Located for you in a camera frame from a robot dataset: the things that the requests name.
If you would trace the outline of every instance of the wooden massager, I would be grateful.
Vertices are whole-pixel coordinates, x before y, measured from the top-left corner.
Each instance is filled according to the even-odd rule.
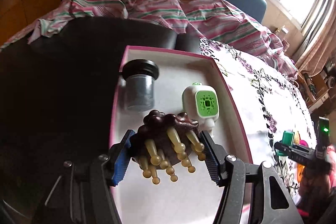
[[[172,182],[177,181],[173,166],[181,162],[189,173],[195,172],[189,155],[194,151],[198,160],[205,160],[204,145],[198,140],[198,122],[185,112],[177,115],[152,110],[144,119],[137,134],[130,138],[132,160],[143,170],[145,178],[154,184],[160,179],[157,169],[166,170]]]

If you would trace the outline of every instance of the green panel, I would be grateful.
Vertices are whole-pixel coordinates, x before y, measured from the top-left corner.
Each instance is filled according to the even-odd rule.
[[[216,94],[210,90],[200,90],[196,93],[198,113],[202,117],[215,116],[218,113]]]

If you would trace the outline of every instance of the striped blanket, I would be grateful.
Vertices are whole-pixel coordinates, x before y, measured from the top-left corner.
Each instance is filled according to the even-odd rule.
[[[252,17],[225,0],[63,0],[11,37],[0,50],[33,31],[28,43],[51,37],[74,18],[108,16],[156,22],[177,33],[190,33],[229,44],[259,56],[271,67],[296,79],[297,69],[284,55],[279,38]]]

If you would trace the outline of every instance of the black jar lid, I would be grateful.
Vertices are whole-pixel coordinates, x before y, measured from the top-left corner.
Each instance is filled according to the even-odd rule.
[[[132,75],[149,75],[156,80],[159,77],[159,68],[153,61],[134,59],[123,66],[121,75],[125,80]]]

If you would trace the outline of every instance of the curtain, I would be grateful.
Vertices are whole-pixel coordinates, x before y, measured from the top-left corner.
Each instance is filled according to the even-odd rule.
[[[325,0],[305,41],[293,59],[299,72],[315,76],[336,48],[336,1]]]

